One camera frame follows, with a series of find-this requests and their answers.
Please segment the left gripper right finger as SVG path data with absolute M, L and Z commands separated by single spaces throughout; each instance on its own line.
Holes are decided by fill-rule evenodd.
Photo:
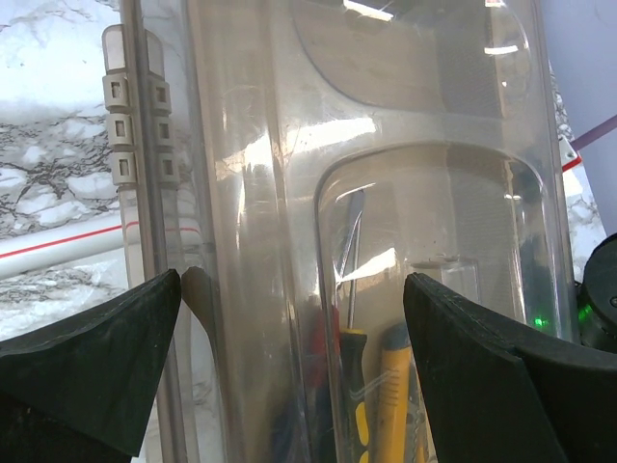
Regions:
M 404 311 L 441 462 L 613 462 L 616 356 L 555 338 L 419 273 Z

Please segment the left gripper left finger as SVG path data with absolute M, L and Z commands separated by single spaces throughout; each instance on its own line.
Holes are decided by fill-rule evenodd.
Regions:
M 181 302 L 169 270 L 1 343 L 4 462 L 129 462 L 140 453 Z

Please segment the blue handled screwdriver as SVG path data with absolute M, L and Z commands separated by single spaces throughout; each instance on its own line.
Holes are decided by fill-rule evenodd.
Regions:
M 313 407 L 316 418 L 307 431 L 302 430 L 297 406 L 292 400 L 288 400 L 273 422 L 270 438 L 271 462 L 305 462 L 297 447 L 303 437 L 314 439 L 313 449 L 318 462 L 336 462 L 332 400 L 326 366 L 325 321 L 326 315 L 319 310 L 310 324 L 306 341 L 306 398 L 308 405 Z

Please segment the brown translucent tool box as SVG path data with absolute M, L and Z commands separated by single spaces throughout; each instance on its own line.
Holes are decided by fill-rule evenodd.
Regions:
M 336 462 L 350 280 L 376 460 L 381 344 L 424 272 L 575 336 L 573 268 L 537 1 L 123 1 L 102 36 L 129 282 L 184 301 L 147 462 L 271 462 L 288 400 L 307 431 L 326 315 Z M 335 290 L 350 195 L 358 266 Z

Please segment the yellow black screwdriver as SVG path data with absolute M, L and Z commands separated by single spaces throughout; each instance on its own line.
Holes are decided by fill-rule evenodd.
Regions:
M 350 277 L 358 266 L 363 208 L 364 191 L 360 189 L 350 195 L 347 235 L 337 267 L 336 291 L 342 288 L 343 278 Z M 367 334 L 354 328 L 356 294 L 357 280 L 352 278 L 346 323 L 339 331 L 342 422 L 346 436 L 346 452 L 350 460 L 368 462 L 370 431 L 366 417 L 365 383 L 362 372 L 362 355 L 367 343 Z

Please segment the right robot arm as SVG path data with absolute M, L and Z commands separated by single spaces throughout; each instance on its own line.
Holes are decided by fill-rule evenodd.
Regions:
M 592 252 L 577 286 L 577 321 L 581 343 L 616 352 L 616 234 Z

